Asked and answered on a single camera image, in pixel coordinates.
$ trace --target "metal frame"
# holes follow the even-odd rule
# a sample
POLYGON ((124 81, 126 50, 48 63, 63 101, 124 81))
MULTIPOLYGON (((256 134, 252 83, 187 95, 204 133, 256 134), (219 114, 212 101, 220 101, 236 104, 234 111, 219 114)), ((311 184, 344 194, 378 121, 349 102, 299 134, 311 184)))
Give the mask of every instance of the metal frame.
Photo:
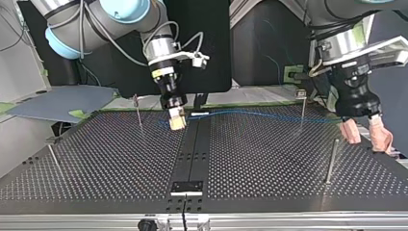
POLYGON ((189 230, 205 228, 205 220, 211 230, 408 229, 408 213, 211 214, 186 215, 186 220, 189 230))

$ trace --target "green tape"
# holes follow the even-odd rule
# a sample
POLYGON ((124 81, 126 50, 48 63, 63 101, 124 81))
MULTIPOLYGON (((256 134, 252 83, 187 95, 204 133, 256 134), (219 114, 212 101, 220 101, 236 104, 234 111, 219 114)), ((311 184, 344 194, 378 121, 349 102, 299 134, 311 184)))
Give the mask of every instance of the green tape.
POLYGON ((81 119, 86 119, 90 117, 90 114, 85 114, 82 110, 73 110, 73 111, 70 111, 69 114, 71 116, 81 118, 81 119))
POLYGON ((357 23, 353 30, 353 35, 355 37, 355 40, 360 43, 360 44, 365 44, 366 43, 366 34, 364 33, 364 25, 363 22, 357 23))
POLYGON ((1 103, 0 102, 0 115, 4 114, 6 111, 15 107, 13 103, 1 103))
POLYGON ((303 73, 303 65, 289 65, 285 66, 285 73, 283 78, 284 84, 301 84, 300 80, 295 80, 289 76, 290 73, 303 73))

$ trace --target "blue cable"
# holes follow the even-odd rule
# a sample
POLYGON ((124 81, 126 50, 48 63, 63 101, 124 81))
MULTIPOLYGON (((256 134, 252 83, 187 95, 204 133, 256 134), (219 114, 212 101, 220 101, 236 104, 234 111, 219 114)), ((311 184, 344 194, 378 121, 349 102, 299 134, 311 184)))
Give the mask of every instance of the blue cable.
MULTIPOLYGON (((220 111, 211 113, 209 115, 201 115, 201 116, 193 116, 189 117, 188 120, 197 120, 201 118, 206 118, 210 116, 217 116, 217 115, 226 115, 226 114, 243 114, 243 115, 252 115, 252 116, 264 116, 270 118, 276 118, 283 121, 289 122, 301 122, 301 117, 293 117, 293 116, 286 116, 286 115, 278 115, 278 114, 263 114, 263 113, 254 113, 249 111, 240 111, 240 110, 228 110, 228 111, 220 111)), ((327 118, 320 118, 320 119, 312 119, 312 118, 304 118, 304 122, 312 122, 312 123, 333 123, 333 122, 340 122, 341 119, 327 119, 327 118)))

